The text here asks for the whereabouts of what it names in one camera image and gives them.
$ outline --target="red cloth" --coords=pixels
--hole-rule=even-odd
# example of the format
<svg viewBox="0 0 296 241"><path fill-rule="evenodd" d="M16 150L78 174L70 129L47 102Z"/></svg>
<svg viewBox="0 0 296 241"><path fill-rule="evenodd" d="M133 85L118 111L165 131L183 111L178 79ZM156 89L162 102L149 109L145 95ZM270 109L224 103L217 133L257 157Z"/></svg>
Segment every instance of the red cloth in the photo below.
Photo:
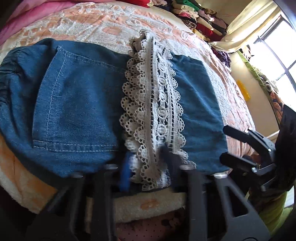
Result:
<svg viewBox="0 0 296 241"><path fill-rule="evenodd" d="M208 29L206 26L203 26L200 23L197 23L196 29L201 31L202 34L208 37L212 42L220 41L223 38L223 36L219 36L218 34L214 33L212 30Z"/></svg>
<svg viewBox="0 0 296 241"><path fill-rule="evenodd" d="M147 4L150 3L150 0L120 0L120 1L142 6L142 7L148 7Z"/></svg>

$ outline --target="wall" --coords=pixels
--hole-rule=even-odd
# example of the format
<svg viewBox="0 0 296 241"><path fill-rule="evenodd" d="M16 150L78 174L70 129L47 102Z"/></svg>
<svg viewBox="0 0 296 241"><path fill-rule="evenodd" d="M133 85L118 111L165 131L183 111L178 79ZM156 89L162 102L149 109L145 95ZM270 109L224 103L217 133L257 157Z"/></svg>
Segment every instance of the wall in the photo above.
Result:
<svg viewBox="0 0 296 241"><path fill-rule="evenodd" d="M232 77L235 81L240 80L245 85L251 97L247 101L247 106L255 123L256 131L264 136L275 133L279 128L274 112L257 80L252 76L237 53L231 53L230 59Z"/></svg>
<svg viewBox="0 0 296 241"><path fill-rule="evenodd" d="M216 11L217 16L230 24L251 0L198 0L202 7Z"/></svg>

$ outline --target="denim pocket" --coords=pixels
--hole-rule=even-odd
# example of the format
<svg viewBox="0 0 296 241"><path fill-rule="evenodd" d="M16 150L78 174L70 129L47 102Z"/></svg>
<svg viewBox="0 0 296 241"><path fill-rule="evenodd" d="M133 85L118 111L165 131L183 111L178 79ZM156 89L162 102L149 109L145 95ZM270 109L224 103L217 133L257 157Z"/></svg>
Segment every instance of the denim pocket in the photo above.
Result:
<svg viewBox="0 0 296 241"><path fill-rule="evenodd" d="M40 86L33 145L53 152L114 151L124 69L58 47Z"/></svg>

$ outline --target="stack of folded clothes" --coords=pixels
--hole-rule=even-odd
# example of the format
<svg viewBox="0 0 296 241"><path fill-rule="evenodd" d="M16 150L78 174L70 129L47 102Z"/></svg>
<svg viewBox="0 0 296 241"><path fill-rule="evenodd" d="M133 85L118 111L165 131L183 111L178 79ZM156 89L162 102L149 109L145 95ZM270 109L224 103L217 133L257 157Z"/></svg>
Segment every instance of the stack of folded clothes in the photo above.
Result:
<svg viewBox="0 0 296 241"><path fill-rule="evenodd" d="M220 41L226 35L228 25L217 12L201 7L196 0L173 0L171 5L172 13L203 40Z"/></svg>

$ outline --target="window pane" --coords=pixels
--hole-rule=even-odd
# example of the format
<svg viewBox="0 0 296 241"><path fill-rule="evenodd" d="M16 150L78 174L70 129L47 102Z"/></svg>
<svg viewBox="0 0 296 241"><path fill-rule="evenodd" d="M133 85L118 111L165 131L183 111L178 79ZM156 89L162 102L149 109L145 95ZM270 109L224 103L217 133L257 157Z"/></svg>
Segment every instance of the window pane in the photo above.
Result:
<svg viewBox="0 0 296 241"><path fill-rule="evenodd" d="M284 104L296 111L296 92L290 82L288 76L285 74L277 82L276 86L279 89L279 97Z"/></svg>
<svg viewBox="0 0 296 241"><path fill-rule="evenodd" d="M296 64L294 64L293 67L290 68L289 72L292 75L294 81L296 81Z"/></svg>
<svg viewBox="0 0 296 241"><path fill-rule="evenodd" d="M279 26L265 39L265 42L276 53L286 68L296 60L296 49L289 41L296 40L296 32L282 21Z"/></svg>
<svg viewBox="0 0 296 241"><path fill-rule="evenodd" d="M252 45L251 51L254 56L250 59L250 64L260 69L268 79L276 80L285 72L276 57L264 43L258 42Z"/></svg>

